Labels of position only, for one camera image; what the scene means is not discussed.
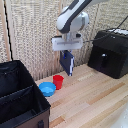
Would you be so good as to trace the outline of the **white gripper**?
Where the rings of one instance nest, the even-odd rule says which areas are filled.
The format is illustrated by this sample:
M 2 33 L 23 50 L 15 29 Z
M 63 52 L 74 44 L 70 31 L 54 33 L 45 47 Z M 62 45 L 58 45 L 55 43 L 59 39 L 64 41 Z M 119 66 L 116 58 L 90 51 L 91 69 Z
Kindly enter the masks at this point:
M 52 49 L 54 51 L 63 51 L 64 54 L 69 50 L 70 54 L 72 54 L 73 49 L 80 49 L 83 45 L 82 38 L 72 39 L 71 41 L 65 41 L 61 37 L 54 37 L 52 39 Z

